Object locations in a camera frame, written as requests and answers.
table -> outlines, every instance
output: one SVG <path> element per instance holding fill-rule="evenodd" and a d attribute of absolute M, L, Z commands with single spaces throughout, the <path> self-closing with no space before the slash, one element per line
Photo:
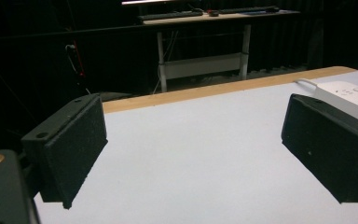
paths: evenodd
<path fill-rule="evenodd" d="M 161 25 L 171 24 L 175 25 L 178 23 L 190 23 L 190 22 L 215 22 L 215 21 L 234 21 L 242 20 L 246 23 L 246 19 L 253 17 L 279 17 L 288 14 L 298 14 L 296 11 L 280 10 L 276 13 L 235 13 L 235 14 L 222 14 L 218 17 L 210 17 L 208 14 L 204 14 L 198 17 L 186 17 L 156 21 L 145 21 L 144 25 Z M 217 55 L 210 57 L 202 57 L 195 59 L 185 59 L 180 61 L 165 62 L 163 48 L 163 37 L 162 32 L 157 32 L 158 41 L 158 74 L 161 81 L 162 92 L 167 91 L 167 79 L 178 78 L 178 77 L 189 77 L 208 73 L 217 73 L 230 70 L 240 69 L 240 78 L 246 79 L 248 69 L 248 58 L 249 58 L 249 43 L 251 37 L 251 25 L 243 25 L 243 38 L 241 50 L 238 53 L 231 53 L 225 55 Z"/>
<path fill-rule="evenodd" d="M 35 203 L 43 223 L 358 223 L 282 145 L 292 93 L 349 81 L 345 67 L 104 103 L 108 145 L 68 211 Z"/>

white table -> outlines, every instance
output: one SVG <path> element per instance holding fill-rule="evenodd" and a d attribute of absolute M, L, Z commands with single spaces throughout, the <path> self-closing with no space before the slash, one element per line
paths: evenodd
<path fill-rule="evenodd" d="M 358 72 L 314 79 L 349 81 Z M 35 202 L 49 223 L 358 223 L 282 145 L 296 83 L 105 115 L 109 143 L 70 210 Z"/>

wooden table edge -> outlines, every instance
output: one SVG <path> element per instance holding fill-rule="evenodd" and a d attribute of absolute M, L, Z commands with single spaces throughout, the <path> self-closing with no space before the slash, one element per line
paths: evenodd
<path fill-rule="evenodd" d="M 199 87 L 183 91 L 170 91 L 154 95 L 133 97 L 128 99 L 104 102 L 103 112 L 104 114 L 107 114 L 147 106 L 164 105 L 184 100 L 196 99 L 200 97 L 229 93 L 233 91 L 244 91 L 255 88 L 286 84 L 293 82 L 294 80 L 301 77 L 313 79 L 318 77 L 331 77 L 355 71 L 357 70 L 349 67 L 334 66 L 273 77 L 261 77 L 206 87 Z"/>

white power strip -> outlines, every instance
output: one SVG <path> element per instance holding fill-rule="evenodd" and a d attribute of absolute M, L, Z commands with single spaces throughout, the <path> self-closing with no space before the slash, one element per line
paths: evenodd
<path fill-rule="evenodd" d="M 314 98 L 358 119 L 358 86 L 343 81 L 319 83 Z"/>

desk leg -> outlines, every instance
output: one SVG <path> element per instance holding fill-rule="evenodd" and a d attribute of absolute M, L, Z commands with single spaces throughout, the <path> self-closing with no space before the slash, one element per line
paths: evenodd
<path fill-rule="evenodd" d="M 245 25 L 245 28 L 243 30 L 243 43 L 242 43 L 242 53 L 241 53 L 241 61 L 240 61 L 240 78 L 242 80 L 246 79 L 246 74 L 248 72 L 250 40 L 251 40 L 251 25 Z"/>
<path fill-rule="evenodd" d="M 158 41 L 158 78 L 161 82 L 161 91 L 167 91 L 167 77 L 165 76 L 164 47 L 162 46 L 162 33 L 157 33 Z"/>

